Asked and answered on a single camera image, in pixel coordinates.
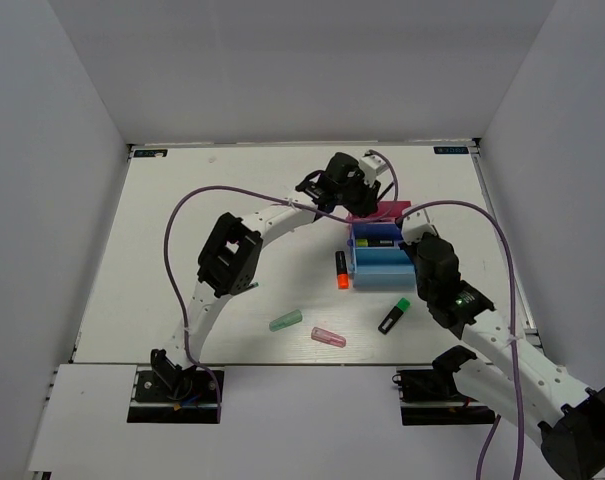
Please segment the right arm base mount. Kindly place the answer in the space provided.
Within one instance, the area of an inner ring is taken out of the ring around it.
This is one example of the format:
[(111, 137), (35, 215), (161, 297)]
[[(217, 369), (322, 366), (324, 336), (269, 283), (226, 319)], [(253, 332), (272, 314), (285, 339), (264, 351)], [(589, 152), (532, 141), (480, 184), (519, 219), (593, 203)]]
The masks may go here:
[(432, 369), (400, 369), (392, 382), (403, 426), (490, 425), (496, 418), (484, 404), (439, 383)]

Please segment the yellow cap black highlighter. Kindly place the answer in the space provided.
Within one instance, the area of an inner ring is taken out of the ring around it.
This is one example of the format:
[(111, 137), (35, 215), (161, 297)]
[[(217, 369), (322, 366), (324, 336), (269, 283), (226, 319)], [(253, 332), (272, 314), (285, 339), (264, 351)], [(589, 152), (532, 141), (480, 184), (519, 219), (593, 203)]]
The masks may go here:
[(356, 239), (354, 246), (356, 248), (394, 248), (399, 245), (399, 240), (394, 239)]

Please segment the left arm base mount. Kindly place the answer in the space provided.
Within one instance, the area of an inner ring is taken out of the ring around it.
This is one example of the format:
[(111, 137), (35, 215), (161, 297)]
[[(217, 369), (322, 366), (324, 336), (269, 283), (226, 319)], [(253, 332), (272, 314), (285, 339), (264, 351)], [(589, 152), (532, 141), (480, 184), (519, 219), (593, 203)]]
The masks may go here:
[(128, 407), (129, 424), (218, 424), (217, 393), (223, 393), (223, 370), (214, 370), (218, 384), (201, 369), (188, 369), (181, 384), (171, 390), (150, 369), (138, 370)]

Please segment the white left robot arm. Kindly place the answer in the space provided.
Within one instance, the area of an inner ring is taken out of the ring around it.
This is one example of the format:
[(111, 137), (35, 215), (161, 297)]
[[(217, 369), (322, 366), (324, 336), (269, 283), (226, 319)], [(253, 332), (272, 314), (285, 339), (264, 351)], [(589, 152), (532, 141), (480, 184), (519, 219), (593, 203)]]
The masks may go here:
[[(381, 183), (378, 177), (392, 167), (382, 155), (371, 150), (356, 159), (338, 152), (327, 167), (307, 175), (284, 199), (246, 189), (213, 185), (198, 188), (183, 197), (173, 209), (163, 237), (163, 262), (176, 296), (182, 332), (178, 335), (184, 353), (194, 370), (206, 367), (199, 362), (202, 347), (232, 297), (251, 289), (261, 252), (270, 243), (322, 218), (348, 224), (333, 214), (345, 208), (354, 219), (367, 221), (378, 209)], [(189, 301), (180, 292), (173, 274), (169, 246), (173, 225), (188, 200), (210, 191), (225, 191), (269, 201), (255, 213), (235, 216), (222, 214), (197, 259), (196, 284)]]

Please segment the green cap black highlighter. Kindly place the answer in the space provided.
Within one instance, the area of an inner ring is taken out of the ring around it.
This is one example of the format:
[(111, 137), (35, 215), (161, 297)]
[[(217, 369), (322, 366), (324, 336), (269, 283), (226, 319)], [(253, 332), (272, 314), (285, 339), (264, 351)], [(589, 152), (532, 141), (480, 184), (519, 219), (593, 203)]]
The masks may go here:
[(378, 331), (383, 335), (388, 334), (410, 306), (411, 303), (407, 298), (400, 298), (378, 325)]

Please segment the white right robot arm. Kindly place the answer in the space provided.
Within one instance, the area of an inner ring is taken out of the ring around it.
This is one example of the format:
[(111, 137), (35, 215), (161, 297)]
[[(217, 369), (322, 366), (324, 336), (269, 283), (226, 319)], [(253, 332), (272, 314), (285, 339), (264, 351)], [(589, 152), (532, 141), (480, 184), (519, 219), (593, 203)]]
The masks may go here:
[(414, 264), (419, 298), (460, 342), (434, 360), (435, 390), (471, 397), (511, 422), (562, 479), (592, 479), (605, 469), (605, 387), (589, 387), (516, 336), (462, 280), (450, 243), (425, 233), (400, 247)]

